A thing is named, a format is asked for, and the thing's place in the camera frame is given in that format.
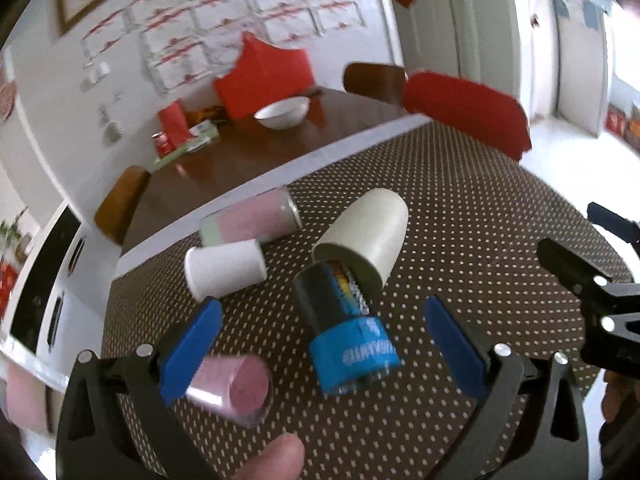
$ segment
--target bowl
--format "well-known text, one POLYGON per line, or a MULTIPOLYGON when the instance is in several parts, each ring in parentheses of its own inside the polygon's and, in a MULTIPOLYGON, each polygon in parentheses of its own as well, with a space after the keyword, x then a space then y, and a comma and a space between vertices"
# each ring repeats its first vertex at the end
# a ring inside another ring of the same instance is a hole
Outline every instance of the bowl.
POLYGON ((308 97, 290 97, 258 110, 254 118, 271 130, 286 130, 305 120, 310 102, 308 97))

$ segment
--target blue label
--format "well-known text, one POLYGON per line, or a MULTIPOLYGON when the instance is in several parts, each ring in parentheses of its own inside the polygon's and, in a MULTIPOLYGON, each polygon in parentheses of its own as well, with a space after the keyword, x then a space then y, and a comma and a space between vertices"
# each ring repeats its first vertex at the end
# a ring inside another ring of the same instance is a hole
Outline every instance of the blue label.
POLYGON ((377 317, 359 317, 322 332, 309 345, 320 388, 334 394, 344 384, 400 364, 377 317))

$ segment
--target cabinet handle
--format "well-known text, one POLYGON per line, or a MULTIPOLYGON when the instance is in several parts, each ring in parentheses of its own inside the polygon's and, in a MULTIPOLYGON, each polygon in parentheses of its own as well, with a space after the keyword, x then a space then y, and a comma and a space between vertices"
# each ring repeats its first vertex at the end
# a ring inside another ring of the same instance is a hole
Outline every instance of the cabinet handle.
POLYGON ((83 236, 78 240, 78 244, 74 249, 74 253, 71 255, 71 259, 69 260, 69 264, 66 267, 67 274, 66 276, 71 276, 76 270, 76 265, 78 264, 78 260, 80 259, 80 254, 82 254, 82 249, 84 249, 84 242, 86 241, 86 236, 83 236))
POLYGON ((58 324, 60 323, 60 315, 62 314, 62 304, 65 302, 65 293, 63 292, 56 298, 56 306, 53 308, 53 316, 49 325, 49 333, 47 334, 47 344, 49 352, 53 350, 56 344, 56 335, 58 334, 58 324))

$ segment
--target window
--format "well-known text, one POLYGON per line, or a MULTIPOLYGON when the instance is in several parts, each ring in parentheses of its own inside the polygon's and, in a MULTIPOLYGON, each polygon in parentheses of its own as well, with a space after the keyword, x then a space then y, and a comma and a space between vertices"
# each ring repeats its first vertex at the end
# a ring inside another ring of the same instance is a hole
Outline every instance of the window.
POLYGON ((640 19, 614 4, 611 24, 616 76, 640 91, 640 19))

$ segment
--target human hand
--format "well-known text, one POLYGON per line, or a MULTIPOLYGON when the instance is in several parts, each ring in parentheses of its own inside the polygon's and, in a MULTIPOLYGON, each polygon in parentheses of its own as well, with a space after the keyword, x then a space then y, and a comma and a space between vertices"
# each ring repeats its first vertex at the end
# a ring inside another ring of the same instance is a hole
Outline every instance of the human hand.
POLYGON ((233 480, 296 480, 305 463, 305 445, 291 433, 281 434, 234 475, 233 480))
POLYGON ((604 381, 607 383, 607 389, 602 399, 602 415, 604 420, 611 423, 616 420, 622 402, 631 389, 635 391, 636 399, 640 402, 640 381, 629 379, 609 370, 604 373, 604 381))

